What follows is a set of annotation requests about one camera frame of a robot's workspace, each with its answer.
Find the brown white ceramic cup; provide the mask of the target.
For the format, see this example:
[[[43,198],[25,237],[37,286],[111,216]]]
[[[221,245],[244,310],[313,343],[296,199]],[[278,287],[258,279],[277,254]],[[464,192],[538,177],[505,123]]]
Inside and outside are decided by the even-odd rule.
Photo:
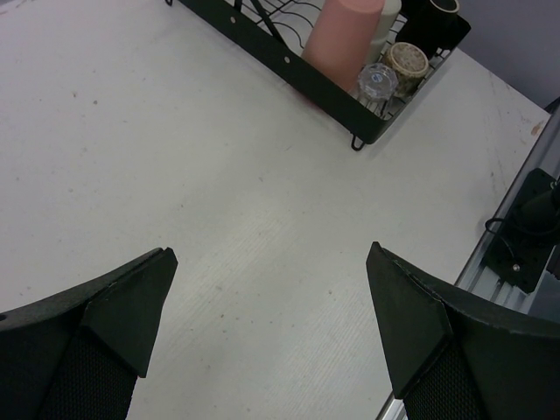
[[[401,8],[401,0],[385,1],[374,37],[369,45],[367,56],[364,61],[365,65],[373,64],[379,61],[383,48],[389,39],[389,32],[396,21]]]

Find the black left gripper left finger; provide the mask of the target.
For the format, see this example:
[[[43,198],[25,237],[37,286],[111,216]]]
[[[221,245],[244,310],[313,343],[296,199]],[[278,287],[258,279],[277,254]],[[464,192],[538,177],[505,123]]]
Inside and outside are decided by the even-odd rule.
[[[3,419],[124,419],[178,267],[156,248],[1,315]]]

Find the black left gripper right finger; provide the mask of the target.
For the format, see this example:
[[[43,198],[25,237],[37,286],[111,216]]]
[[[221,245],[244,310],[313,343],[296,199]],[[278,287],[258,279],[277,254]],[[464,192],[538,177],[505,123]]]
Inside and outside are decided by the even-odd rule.
[[[367,278],[410,419],[557,419],[559,325],[440,280],[373,242]]]

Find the tall pink plastic cup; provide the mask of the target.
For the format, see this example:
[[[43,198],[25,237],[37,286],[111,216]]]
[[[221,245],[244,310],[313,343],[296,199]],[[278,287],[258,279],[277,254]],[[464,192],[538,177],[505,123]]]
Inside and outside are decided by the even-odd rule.
[[[343,90],[352,90],[384,4],[379,0],[325,1],[302,58]]]

